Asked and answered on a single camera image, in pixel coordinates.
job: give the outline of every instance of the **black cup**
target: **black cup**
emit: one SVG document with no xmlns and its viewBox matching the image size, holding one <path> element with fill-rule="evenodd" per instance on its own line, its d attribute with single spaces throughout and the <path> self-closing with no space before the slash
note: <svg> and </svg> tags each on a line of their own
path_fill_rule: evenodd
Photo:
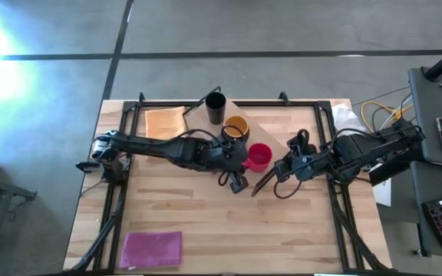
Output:
<svg viewBox="0 0 442 276">
<path fill-rule="evenodd" d="M 214 125 L 223 123 L 224 110 L 226 109 L 226 97 L 220 92 L 212 92 L 206 97 L 207 114 L 209 122 Z"/>
</svg>

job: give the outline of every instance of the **cable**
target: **cable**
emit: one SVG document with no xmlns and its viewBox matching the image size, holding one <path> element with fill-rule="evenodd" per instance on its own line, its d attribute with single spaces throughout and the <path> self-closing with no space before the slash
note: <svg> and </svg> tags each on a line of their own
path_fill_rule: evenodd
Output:
<svg viewBox="0 0 442 276">
<path fill-rule="evenodd" d="M 221 175 L 219 176 L 219 178 L 218 178 L 218 185 L 219 186 L 224 186 L 224 185 L 226 185 L 227 184 L 227 182 L 228 182 L 228 178 L 229 178 L 229 171 L 223 171 L 223 172 L 221 172 Z"/>
<path fill-rule="evenodd" d="M 94 187 L 100 185 L 101 183 L 105 183 L 105 179 L 100 179 L 100 181 L 98 181 L 97 183 L 93 184 L 92 187 L 86 188 L 83 192 L 81 192 L 80 197 L 82 197 L 86 192 L 88 192 L 89 190 L 93 189 Z"/>
<path fill-rule="evenodd" d="M 362 180 L 362 181 L 365 181 L 365 182 L 369 182 L 369 183 L 371 183 L 371 181 L 369 181 L 369 180 L 367 180 L 367 179 L 363 179 L 363 178 L 361 178 L 361 177 L 355 177 L 355 179 L 359 179 L 359 180 Z"/>
<path fill-rule="evenodd" d="M 410 87 L 410 85 L 409 85 L 409 86 L 406 86 L 406 87 L 398 88 L 397 90 L 393 90 L 393 91 L 387 92 L 387 93 L 385 93 L 385 94 L 381 94 L 381 95 L 379 95 L 379 96 L 372 97 L 372 98 L 369 98 L 369 99 L 367 99 L 367 100 L 360 101 L 360 102 L 358 102 L 358 103 L 354 103 L 352 106 L 357 106 L 358 104 L 365 103 L 365 102 L 367 102 L 367 101 L 369 101 L 369 100 L 376 100 L 376 99 L 378 99 L 379 97 L 384 97 L 384 96 L 387 96 L 387 95 L 390 95 L 390 94 L 393 94 L 393 93 L 397 93 L 398 91 L 402 91 L 402 90 L 407 89 L 407 88 L 409 88 L 409 87 Z"/>
<path fill-rule="evenodd" d="M 407 99 L 407 97 L 412 96 L 412 93 L 408 94 L 403 100 L 402 103 L 400 104 L 400 119 L 404 119 L 404 102 L 405 99 Z"/>
<path fill-rule="evenodd" d="M 375 111 L 373 111 L 373 114 L 371 115 L 371 126 L 373 127 L 373 132 L 376 132 L 376 125 L 374 124 L 374 115 L 376 115 L 376 113 L 380 110 L 386 110 L 383 107 L 379 107 L 378 109 L 376 109 Z"/>
<path fill-rule="evenodd" d="M 409 100 L 411 100 L 412 97 L 409 97 L 408 99 L 406 99 L 405 101 L 402 102 L 402 104 L 406 104 Z M 410 105 L 409 107 L 407 107 L 405 109 L 405 111 L 409 110 L 412 106 Z M 383 130 L 387 125 L 388 122 L 391 121 L 391 119 L 394 118 L 394 115 L 400 110 L 400 107 L 397 107 L 397 109 L 394 110 L 394 112 L 384 121 L 384 123 L 381 125 L 380 130 Z"/>
<path fill-rule="evenodd" d="M 304 129 L 301 129 L 296 134 L 296 137 L 298 137 L 298 145 L 297 147 L 299 153 L 303 153 L 308 149 L 308 144 L 310 142 L 310 132 Z"/>
<path fill-rule="evenodd" d="M 126 156 L 127 153 L 124 153 L 122 155 L 119 156 L 119 159 Z M 130 157 L 130 162 L 129 164 L 127 164 L 123 169 L 122 169 L 122 174 L 124 174 L 129 168 L 130 168 L 130 164 L 132 164 L 132 162 L 134 161 L 134 155 L 131 155 Z M 105 179 L 101 179 L 99 182 L 93 184 L 91 187 L 86 188 L 83 192 L 81 192 L 80 197 L 82 197 L 86 192 L 90 191 L 91 189 L 95 188 L 96 186 L 100 185 L 101 183 L 104 183 Z"/>
<path fill-rule="evenodd" d="M 16 211 L 18 211 L 18 209 L 25 204 L 29 204 L 29 201 L 25 200 L 23 202 L 20 202 L 12 210 L 8 211 L 8 214 L 9 214 L 8 220 L 10 222 L 14 222 L 16 220 Z"/>
<path fill-rule="evenodd" d="M 299 183 L 298 183 L 298 185 L 296 186 L 296 189 L 294 189 L 294 191 L 292 191 L 290 194 L 288 194 L 288 195 L 284 195 L 284 196 L 280 196 L 278 193 L 277 193 L 277 185 L 279 185 L 279 181 L 278 182 L 276 182 L 275 183 L 275 185 L 274 185 L 274 196 L 276 197 L 276 198 L 278 198 L 278 199 L 288 199 L 288 198 L 290 198 L 290 197 L 292 197 L 294 194 L 296 194 L 296 192 L 299 190 L 299 188 L 301 187 L 301 184 L 303 183 L 303 181 L 300 181 Z"/>
<path fill-rule="evenodd" d="M 362 119 L 363 123 L 365 124 L 365 126 L 372 132 L 373 129 L 369 126 L 369 123 L 366 121 L 366 117 L 364 116 L 364 107 L 366 107 L 368 104 L 376 104 L 377 106 L 379 106 L 381 108 L 384 108 L 386 110 L 389 110 L 390 112 L 393 111 L 393 108 L 387 107 L 384 104 L 378 103 L 378 102 L 373 101 L 373 100 L 369 100 L 369 101 L 367 101 L 367 102 L 365 102 L 365 103 L 363 103 L 361 105 L 361 119 Z"/>
<path fill-rule="evenodd" d="M 414 105 L 411 104 L 410 106 L 405 107 L 405 109 L 404 109 L 404 113 L 407 112 L 409 109 L 411 109 L 413 106 L 414 106 Z M 388 121 L 388 123 L 387 123 L 387 125 L 386 125 L 385 127 L 389 127 L 392 123 L 393 123 L 393 121 L 391 121 L 391 120 Z"/>
</svg>

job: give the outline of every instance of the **white paper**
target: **white paper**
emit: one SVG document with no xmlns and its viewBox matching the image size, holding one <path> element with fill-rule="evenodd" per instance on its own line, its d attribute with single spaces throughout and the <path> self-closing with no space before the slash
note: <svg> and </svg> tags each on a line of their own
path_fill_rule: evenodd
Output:
<svg viewBox="0 0 442 276">
<path fill-rule="evenodd" d="M 373 169 L 378 168 L 381 164 L 377 164 Z M 391 207 L 391 179 L 387 179 L 385 182 L 373 187 L 374 200 L 377 204 Z"/>
<path fill-rule="evenodd" d="M 366 128 L 361 125 L 358 116 L 352 112 L 352 109 L 345 103 L 338 104 L 331 108 L 331 113 L 334 115 L 334 125 L 337 130 L 344 128 L 355 128 L 366 131 Z M 344 131 L 341 135 L 356 134 L 354 131 Z"/>
</svg>

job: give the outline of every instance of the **yellow cable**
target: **yellow cable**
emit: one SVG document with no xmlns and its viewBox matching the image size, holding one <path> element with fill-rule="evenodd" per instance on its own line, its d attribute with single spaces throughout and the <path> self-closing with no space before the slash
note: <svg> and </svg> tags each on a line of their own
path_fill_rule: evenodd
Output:
<svg viewBox="0 0 442 276">
<path fill-rule="evenodd" d="M 394 119 L 394 120 L 399 120 L 399 119 L 402 117 L 401 115 L 402 115 L 403 113 L 405 113 L 405 111 L 411 109 L 413 106 L 414 106 L 414 104 L 411 104 L 410 106 L 405 107 L 404 110 L 403 110 L 403 112 L 400 112 L 400 108 L 399 108 L 398 111 L 397 111 L 397 113 L 393 116 L 393 119 Z M 393 123 L 393 120 L 390 120 L 390 122 L 388 122 L 387 125 L 384 126 L 384 127 L 388 127 L 388 126 L 390 126 L 391 123 Z"/>
<path fill-rule="evenodd" d="M 375 101 L 373 101 L 373 100 L 369 100 L 369 101 L 367 101 L 367 102 L 365 102 L 365 103 L 363 103 L 363 104 L 361 105 L 361 118 L 362 118 L 362 121 L 363 121 L 363 123 L 365 124 L 365 126 L 369 129 L 370 132 L 374 132 L 374 130 L 371 128 L 371 126 L 369 125 L 369 123 L 366 121 L 366 118 L 364 117 L 364 107 L 367 106 L 368 104 L 376 104 L 377 106 L 379 106 L 379 107 L 383 107 L 384 109 L 386 109 L 386 110 L 388 110 L 388 111 L 391 111 L 391 112 L 394 112 L 395 110 L 394 110 L 393 108 L 387 107 L 387 106 L 385 106 L 384 104 L 382 104 L 382 103 L 378 103 L 378 102 L 375 102 Z"/>
</svg>

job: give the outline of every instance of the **red cup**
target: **red cup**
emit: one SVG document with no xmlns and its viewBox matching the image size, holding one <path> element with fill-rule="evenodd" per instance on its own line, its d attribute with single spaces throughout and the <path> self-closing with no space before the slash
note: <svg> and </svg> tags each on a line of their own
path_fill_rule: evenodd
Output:
<svg viewBox="0 0 442 276">
<path fill-rule="evenodd" d="M 264 143 L 254 143 L 249 148 L 249 158 L 243 163 L 246 168 L 256 173 L 261 173 L 267 169 L 272 159 L 272 151 Z"/>
</svg>

